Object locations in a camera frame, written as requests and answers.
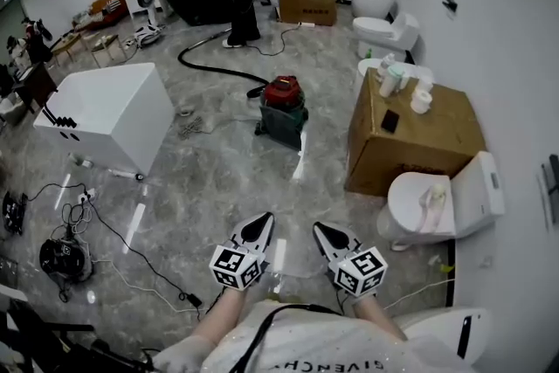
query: gray floor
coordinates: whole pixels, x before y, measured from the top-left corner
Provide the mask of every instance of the gray floor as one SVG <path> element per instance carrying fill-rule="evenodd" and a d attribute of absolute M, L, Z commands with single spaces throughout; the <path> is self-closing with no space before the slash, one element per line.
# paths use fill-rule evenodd
<path fill-rule="evenodd" d="M 259 8 L 263 51 L 281 47 L 280 32 L 293 27 L 269 19 L 269 10 Z M 245 93 L 255 84 L 217 73 L 204 73 L 180 66 L 177 54 L 187 45 L 208 37 L 223 26 L 190 28 L 177 18 L 169 21 L 164 38 L 138 51 L 129 64 L 153 61 L 176 106 L 193 105 L 204 119 L 209 135 L 184 139 L 179 131 L 188 120 L 176 118 L 144 184 L 110 175 L 100 167 L 84 169 L 51 146 L 36 132 L 34 116 L 27 114 L 15 128 L 0 136 L 2 150 L 2 194 L 6 190 L 32 197 L 46 183 L 62 183 L 68 173 L 70 184 L 84 182 L 98 190 L 101 216 L 126 235 L 138 203 L 147 206 L 132 246 L 144 252 L 154 267 L 208 306 L 219 292 L 208 270 L 216 244 L 227 239 L 239 220 L 259 211 L 272 211 L 277 220 L 276 237 L 286 238 L 286 271 L 280 294 L 297 295 L 304 301 L 336 308 L 334 290 L 324 277 L 326 265 L 311 237 L 316 220 L 334 221 L 352 227 L 365 245 L 376 245 L 390 264 L 379 300 L 388 305 L 425 284 L 445 276 L 428 261 L 444 245 L 413 248 L 394 253 L 381 240 L 375 227 L 380 198 L 351 194 L 343 189 L 346 176 L 346 139 L 353 112 L 355 40 L 351 11 L 340 6 L 335 27 L 301 28 L 286 34 L 286 50 L 275 58 L 260 56 L 253 49 L 225 50 L 216 40 L 196 49 L 189 59 L 200 64 L 223 66 L 254 73 L 266 79 L 294 74 L 307 96 L 310 120 L 306 125 L 307 146 L 300 170 L 297 152 L 253 134 L 258 113 Z M 118 24 L 124 40 L 133 30 L 130 19 Z M 114 56 L 118 56 L 117 47 Z M 61 68 L 52 76 L 60 82 L 68 73 L 94 68 L 91 56 L 78 52 L 76 62 L 61 57 Z M 196 313 L 176 314 L 152 293 L 131 289 L 107 263 L 96 265 L 94 276 L 72 289 L 69 303 L 59 300 L 57 287 L 40 270 L 38 253 L 52 231 L 62 224 L 62 204 L 77 201 L 77 190 L 67 190 L 60 201 L 59 189 L 50 188 L 30 203 L 24 235 L 2 243 L 1 253 L 19 263 L 19 288 L 47 321 L 91 323 L 97 336 L 124 355 L 138 357 L 140 347 L 163 348 L 184 338 L 196 325 Z M 107 228 L 93 219 L 81 235 L 95 259 L 111 259 L 130 284 L 156 288 L 178 309 L 188 302 L 177 291 L 158 280 L 142 259 L 129 252 Z M 252 291 L 256 300 L 276 279 L 264 279 Z M 97 302 L 89 305 L 86 293 L 93 290 Z M 445 303 L 445 286 L 433 287 L 390 309 L 403 314 Z"/>

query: white bathtub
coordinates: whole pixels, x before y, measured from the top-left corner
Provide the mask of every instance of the white bathtub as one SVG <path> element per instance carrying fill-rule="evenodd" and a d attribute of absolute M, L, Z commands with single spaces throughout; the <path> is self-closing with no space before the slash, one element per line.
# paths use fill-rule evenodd
<path fill-rule="evenodd" d="M 231 21 L 232 0 L 167 0 L 190 25 L 223 24 Z"/>
<path fill-rule="evenodd" d="M 47 106 L 78 124 L 56 126 L 39 114 L 33 126 L 51 142 L 100 166 L 144 176 L 175 114 L 153 63 L 73 73 Z"/>

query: vacuum hose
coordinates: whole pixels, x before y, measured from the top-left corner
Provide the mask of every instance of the vacuum hose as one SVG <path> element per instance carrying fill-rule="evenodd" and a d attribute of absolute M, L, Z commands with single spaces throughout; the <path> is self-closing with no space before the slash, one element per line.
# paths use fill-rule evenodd
<path fill-rule="evenodd" d="M 226 75 L 239 76 L 241 78 L 251 79 L 252 81 L 261 83 L 262 86 L 252 89 L 246 94 L 248 98 L 258 98 L 260 96 L 260 93 L 264 90 L 264 87 L 266 87 L 266 85 L 268 84 L 268 81 L 266 79 L 260 78 L 255 75 L 251 75 L 250 73 L 237 72 L 236 70 L 222 69 L 220 67 L 199 66 L 198 64 L 192 64 L 191 62 L 188 62 L 184 59 L 184 55 L 186 53 L 191 52 L 195 48 L 198 48 L 201 45 L 204 45 L 214 39 L 217 39 L 220 36 L 223 36 L 225 33 L 228 33 L 229 31 L 231 31 L 231 28 L 220 31 L 219 33 L 216 33 L 210 36 L 209 38 L 204 39 L 203 41 L 200 41 L 194 45 L 191 45 L 190 47 L 185 48 L 182 52 L 179 53 L 177 57 L 178 62 L 180 62 L 183 66 L 190 67 L 191 69 L 204 70 L 206 72 L 225 73 Z"/>

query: black bathtub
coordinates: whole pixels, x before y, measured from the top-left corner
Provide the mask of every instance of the black bathtub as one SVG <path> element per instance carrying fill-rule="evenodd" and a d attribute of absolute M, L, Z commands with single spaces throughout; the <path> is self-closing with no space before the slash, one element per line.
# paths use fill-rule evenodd
<path fill-rule="evenodd" d="M 224 24 L 231 21 L 231 0 L 167 0 L 189 25 Z"/>

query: toilet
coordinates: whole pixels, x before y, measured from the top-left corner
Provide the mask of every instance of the toilet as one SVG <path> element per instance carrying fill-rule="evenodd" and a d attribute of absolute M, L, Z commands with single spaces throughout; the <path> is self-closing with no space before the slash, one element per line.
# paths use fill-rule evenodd
<path fill-rule="evenodd" d="M 493 326 L 491 313 L 480 307 L 429 309 L 394 318 L 410 339 L 433 336 L 469 365 L 486 350 Z"/>
<path fill-rule="evenodd" d="M 434 190 L 436 200 L 431 194 Z M 392 250 L 402 251 L 410 245 L 466 237 L 504 213 L 495 160 L 481 151 L 452 180 L 416 172 L 398 176 L 390 186 L 376 228 L 391 242 Z"/>
<path fill-rule="evenodd" d="M 362 59 L 357 65 L 357 71 L 355 72 L 355 82 L 354 82 L 354 96 L 355 99 L 359 97 L 361 92 L 361 86 L 365 75 L 370 68 L 377 69 L 381 65 L 381 59 L 371 58 Z M 406 64 L 404 62 L 397 63 L 398 66 L 402 67 L 406 73 L 410 75 L 411 78 L 424 78 L 430 79 L 433 83 L 435 82 L 435 77 L 431 69 L 423 66 L 414 66 L 413 64 Z"/>
<path fill-rule="evenodd" d="M 419 22 L 411 14 L 400 13 L 391 24 L 373 17 L 358 17 L 353 29 L 359 40 L 357 54 L 360 58 L 382 59 L 394 53 L 396 61 L 405 61 L 405 53 L 419 37 Z"/>
<path fill-rule="evenodd" d="M 394 0 L 351 0 L 354 17 L 376 17 L 385 19 Z"/>

